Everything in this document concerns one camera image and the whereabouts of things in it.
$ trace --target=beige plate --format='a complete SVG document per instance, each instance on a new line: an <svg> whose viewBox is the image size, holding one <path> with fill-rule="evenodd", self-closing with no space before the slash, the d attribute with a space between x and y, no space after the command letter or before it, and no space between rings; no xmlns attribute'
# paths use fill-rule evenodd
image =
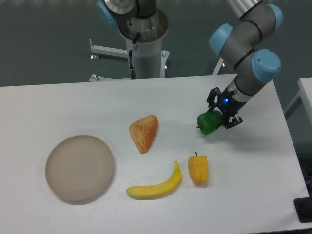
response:
<svg viewBox="0 0 312 234"><path fill-rule="evenodd" d="M45 166L45 177L58 196L72 203L99 196L113 171L110 148L94 136L80 135L54 148Z"/></svg>

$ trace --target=metal stand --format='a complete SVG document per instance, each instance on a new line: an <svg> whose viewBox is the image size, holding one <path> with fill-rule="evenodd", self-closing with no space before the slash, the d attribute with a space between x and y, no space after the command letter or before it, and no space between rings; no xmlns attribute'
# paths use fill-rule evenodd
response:
<svg viewBox="0 0 312 234"><path fill-rule="evenodd" d="M91 60L97 60L98 59L97 55L109 55L109 56L116 56L116 57L120 57L120 58L128 58L127 50L121 50L121 49L116 49L116 48L93 45L91 39L90 39L90 49L92 52L92 55L90 57ZM170 54L169 51L166 51L166 50L161 51L160 78L166 78L165 69L167 69L166 62L167 62L169 54ZM89 81L125 80L125 79L130 79L130 78L111 79L111 78L99 77L99 76L93 74L93 75L91 75Z"/></svg>

